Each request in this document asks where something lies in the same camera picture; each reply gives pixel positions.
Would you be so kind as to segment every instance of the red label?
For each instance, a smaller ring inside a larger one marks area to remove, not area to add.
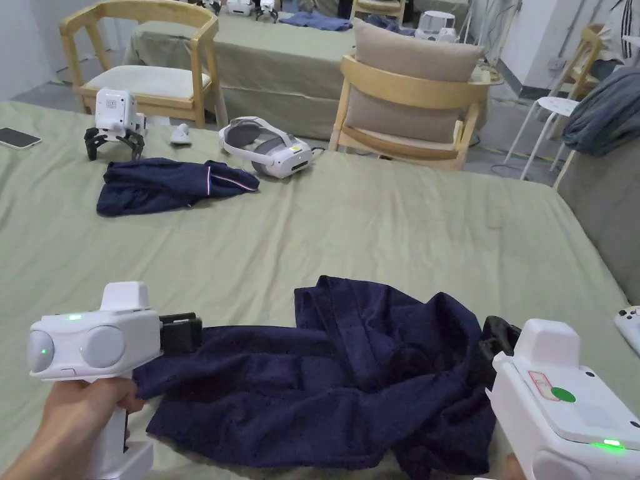
[[[541,372],[534,372],[533,370],[529,370],[529,376],[533,380],[533,383],[536,385],[538,392],[547,400],[551,400],[553,402],[560,402],[560,399],[556,398],[556,396],[551,393],[551,382],[547,378],[547,376]]]

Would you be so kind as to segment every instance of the white vr headset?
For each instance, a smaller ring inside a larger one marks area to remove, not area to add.
[[[250,160],[259,172],[283,179],[311,165],[309,146],[257,116],[240,116],[220,132],[220,146],[228,153]],[[253,150],[243,147],[264,140]]]

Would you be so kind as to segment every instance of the chair cushion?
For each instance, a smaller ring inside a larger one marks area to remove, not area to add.
[[[482,47],[436,43],[399,35],[354,19],[356,60],[396,74],[435,80],[466,82]],[[418,140],[450,143],[458,110],[434,110],[397,105],[351,88],[348,127]]]
[[[190,70],[179,68],[148,67],[146,65],[120,65],[101,73],[85,84],[89,88],[113,88],[129,90],[134,95],[154,95],[174,99],[193,97],[193,81]],[[211,79],[202,74],[202,85]]]
[[[358,6],[381,12],[395,12],[401,5],[396,0],[356,0]]]

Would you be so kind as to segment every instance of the green sticker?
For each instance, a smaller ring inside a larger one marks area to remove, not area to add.
[[[569,403],[574,403],[575,402],[575,396],[573,396],[573,394],[563,388],[560,387],[553,387],[551,389],[551,393],[553,393],[553,395],[558,399],[558,400],[562,400],[563,402],[569,402]]]

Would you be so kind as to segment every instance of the hand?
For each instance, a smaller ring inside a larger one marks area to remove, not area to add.
[[[500,480],[527,480],[520,466],[520,462],[513,453],[507,456],[507,462],[502,469]]]
[[[81,480],[96,438],[114,408],[138,412],[136,384],[125,378],[56,382],[47,398],[38,433],[1,480]]]

